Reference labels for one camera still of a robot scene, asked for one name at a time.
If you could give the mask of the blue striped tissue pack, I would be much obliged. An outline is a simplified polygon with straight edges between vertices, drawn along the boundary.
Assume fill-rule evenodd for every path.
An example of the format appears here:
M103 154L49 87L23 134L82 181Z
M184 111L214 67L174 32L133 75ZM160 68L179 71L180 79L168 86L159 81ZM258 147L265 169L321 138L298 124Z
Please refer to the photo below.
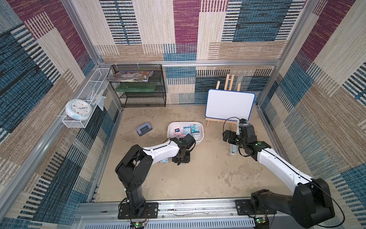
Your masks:
M184 127L183 128L183 134L184 135L191 134L191 133L192 133L191 127Z

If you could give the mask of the blue elephant tissue pack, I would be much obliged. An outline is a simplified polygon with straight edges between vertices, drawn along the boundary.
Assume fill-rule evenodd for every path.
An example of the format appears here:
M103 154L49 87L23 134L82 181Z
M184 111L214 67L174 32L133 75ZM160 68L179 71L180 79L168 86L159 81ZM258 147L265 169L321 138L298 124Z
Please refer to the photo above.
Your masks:
M163 160L160 161L161 164L167 164L169 163L169 158L165 158Z

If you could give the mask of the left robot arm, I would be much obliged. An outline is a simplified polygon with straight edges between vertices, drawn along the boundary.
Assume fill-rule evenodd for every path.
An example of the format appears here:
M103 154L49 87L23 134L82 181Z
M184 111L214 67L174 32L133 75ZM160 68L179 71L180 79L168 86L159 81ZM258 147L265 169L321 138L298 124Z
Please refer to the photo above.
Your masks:
M190 153L195 145L194 137L187 134L183 138L168 138L162 144L153 147L132 146L115 169L127 196L127 203L122 204L119 211L136 219L152 213L146 207L142 191L142 184L151 166L167 158L171 158L177 165L189 163Z

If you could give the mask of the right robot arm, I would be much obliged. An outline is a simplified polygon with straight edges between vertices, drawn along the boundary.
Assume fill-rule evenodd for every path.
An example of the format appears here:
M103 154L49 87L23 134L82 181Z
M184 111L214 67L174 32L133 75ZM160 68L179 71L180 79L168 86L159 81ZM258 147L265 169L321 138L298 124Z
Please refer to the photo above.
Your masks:
M245 151L267 167L291 190L291 195L273 193L262 189L251 194L250 203L237 204L237 208L251 216L274 210L292 216L304 228L332 219L335 216L328 184L321 178L314 179L281 158L269 144L258 141L251 124L239 124L238 131L223 131L223 141Z

